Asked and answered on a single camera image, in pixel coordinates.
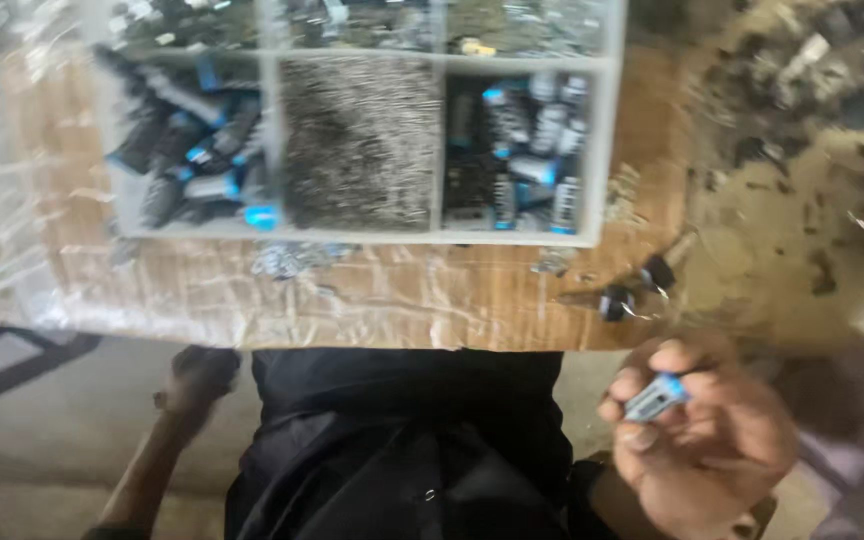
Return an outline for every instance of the blue plastic part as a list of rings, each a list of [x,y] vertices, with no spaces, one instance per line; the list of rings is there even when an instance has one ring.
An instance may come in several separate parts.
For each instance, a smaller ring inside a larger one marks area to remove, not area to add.
[[[198,73],[198,86],[213,92],[219,89],[219,78],[215,74],[215,62],[210,55],[200,55],[195,59],[195,70]]]
[[[482,92],[482,99],[486,101],[494,101],[500,97],[502,97],[502,89],[494,86]]]
[[[279,225],[279,209],[271,204],[246,206],[245,219],[258,231],[271,231]]]
[[[575,228],[572,227],[559,227],[554,225],[549,227],[549,231],[551,233],[558,233],[559,235],[575,235]]]
[[[229,171],[225,173],[225,198],[229,201],[238,202],[241,195],[242,193],[239,190],[239,182],[238,178],[235,177],[235,172]]]
[[[175,178],[179,182],[188,182],[195,178],[195,171],[188,165],[183,165],[175,170]]]
[[[195,146],[192,148],[192,150],[189,150],[188,152],[185,153],[185,158],[189,162],[195,162],[196,159],[204,153],[206,153],[205,148],[203,148],[201,146]]]
[[[549,166],[546,167],[545,173],[542,175],[540,183],[546,188],[552,188],[555,186],[555,179],[557,176],[557,172],[559,171],[559,162],[558,159],[549,163]]]

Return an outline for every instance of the small black part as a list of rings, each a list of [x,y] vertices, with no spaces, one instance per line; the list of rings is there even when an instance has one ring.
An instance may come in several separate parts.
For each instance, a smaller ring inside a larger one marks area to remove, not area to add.
[[[705,191],[715,193],[719,189],[718,182],[715,180],[715,173],[708,171],[705,173]]]
[[[757,31],[749,33],[739,42],[738,48],[735,49],[735,56],[740,60],[751,60],[765,48],[766,42],[765,34]]]
[[[599,314],[606,323],[618,323],[625,315],[623,304],[630,304],[632,291],[622,285],[608,285],[602,291],[602,303],[599,304]]]
[[[757,136],[747,136],[735,143],[735,158],[732,165],[741,169],[746,162],[761,162],[765,159],[765,141]]]
[[[660,254],[654,254],[642,266],[642,281],[649,289],[659,292],[659,289],[669,290],[675,286],[675,273]]]
[[[864,88],[851,92],[839,102],[839,123],[849,130],[864,131]]]
[[[838,289],[838,283],[833,275],[833,262],[825,251],[813,251],[808,261],[819,268],[819,276],[812,281],[812,296],[825,296]]]

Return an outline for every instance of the electronic component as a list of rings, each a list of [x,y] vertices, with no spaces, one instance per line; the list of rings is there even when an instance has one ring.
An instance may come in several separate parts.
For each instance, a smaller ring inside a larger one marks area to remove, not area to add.
[[[645,389],[626,401],[625,420],[651,422],[670,407],[685,403],[689,399],[689,392],[682,386],[678,376],[658,372]]]
[[[162,227],[172,219],[182,200],[182,185],[174,178],[168,176],[152,178],[139,206],[139,223],[149,229]]]
[[[558,77],[553,71],[539,71],[529,79],[529,95],[539,103],[552,103],[558,93]]]
[[[152,154],[156,143],[165,133],[169,110],[159,104],[146,104],[139,109],[135,126],[105,159],[135,176],[145,176],[152,170]]]
[[[482,92],[482,101],[495,138],[525,144],[529,142],[529,117],[516,93],[500,83]]]
[[[184,185],[183,194],[186,199],[199,202],[238,201],[240,198],[234,171],[190,179]]]
[[[472,94],[462,93],[453,100],[452,115],[448,119],[448,143],[468,150],[473,144],[471,124],[475,102]]]
[[[509,159],[509,172],[517,178],[551,188],[555,186],[558,165],[554,159],[516,155]]]
[[[238,153],[262,117],[262,104],[258,98],[244,98],[235,109],[231,120],[212,135],[212,149],[224,158]]]
[[[599,296],[599,315],[606,323],[618,323],[635,307],[636,298],[632,290],[619,284],[607,285]]]
[[[151,151],[151,170],[162,175],[180,165],[186,153],[208,134],[206,125],[180,110],[169,116],[168,128]]]
[[[561,97],[559,99],[561,99],[562,103],[578,107],[585,101],[586,94],[589,91],[588,87],[589,82],[585,78],[571,75],[565,86],[561,88]]]
[[[568,125],[562,130],[558,137],[558,148],[556,154],[559,156],[572,156],[576,154],[583,143],[586,142],[586,123],[579,118],[571,118]]]
[[[575,235],[576,206],[579,204],[579,180],[573,176],[562,179],[555,188],[552,223],[549,231],[560,235]]]
[[[569,109],[564,104],[553,103],[543,106],[535,117],[535,133],[529,150],[537,156],[547,156],[556,150],[568,116]]]
[[[505,171],[495,174],[495,228],[507,231],[516,227],[516,186]]]

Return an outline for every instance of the finger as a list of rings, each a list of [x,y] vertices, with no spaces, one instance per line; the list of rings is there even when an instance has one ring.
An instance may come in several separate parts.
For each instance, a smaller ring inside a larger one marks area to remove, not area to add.
[[[761,494],[734,493],[716,473],[696,467],[669,437],[650,424],[623,423],[616,430],[615,464],[638,493],[642,509],[663,532],[676,538],[715,538]]]
[[[656,416],[653,422],[666,432],[676,432],[689,423],[689,416],[682,403],[675,403]]]
[[[615,381],[608,386],[608,396],[620,404],[625,403],[642,392],[645,385],[645,375],[640,368],[624,367],[615,375]]]
[[[721,331],[707,329],[688,330],[663,341],[649,359],[650,368],[672,373],[737,366],[732,340]]]
[[[688,374],[681,382],[696,407],[725,415],[740,455],[771,468],[776,482],[791,469],[798,454],[796,427],[770,388],[744,374],[715,372]]]
[[[599,418],[610,424],[617,424],[625,417],[625,410],[622,405],[618,404],[615,399],[606,396],[599,403],[598,407]]]

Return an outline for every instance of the plastic sheet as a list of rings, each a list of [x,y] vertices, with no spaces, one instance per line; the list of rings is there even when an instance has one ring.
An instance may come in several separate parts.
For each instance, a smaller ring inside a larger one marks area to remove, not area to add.
[[[632,53],[640,68],[628,70],[620,113],[633,126],[666,111],[652,134],[625,129],[616,147],[648,194],[635,203],[642,222],[606,226],[605,247],[581,250],[563,276],[531,271],[538,247],[439,245],[365,247],[277,280],[254,272],[262,246],[251,240],[110,234],[99,88],[74,5],[9,5],[18,8],[0,29],[0,322],[241,348],[609,349],[648,332],[553,300],[603,287],[677,236],[685,175],[669,157],[681,126],[668,55]]]

